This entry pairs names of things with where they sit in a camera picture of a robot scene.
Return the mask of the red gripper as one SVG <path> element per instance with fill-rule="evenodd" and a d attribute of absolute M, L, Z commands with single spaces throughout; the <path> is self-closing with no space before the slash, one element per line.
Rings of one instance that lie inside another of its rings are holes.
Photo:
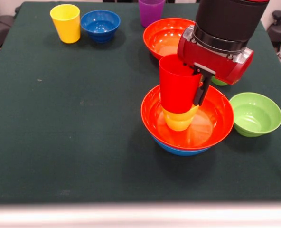
<path fill-rule="evenodd" d="M 236 44 L 208 35 L 197 25 L 190 25 L 185 29 L 179 41 L 178 57 L 183 66 L 192 70 L 192 74 L 199 74 L 200 70 L 203 76 L 193 105 L 202 105 L 212 75 L 231 85 L 241 79 L 253 59 L 254 51 L 245 46 L 237 51 L 231 50 Z"/>

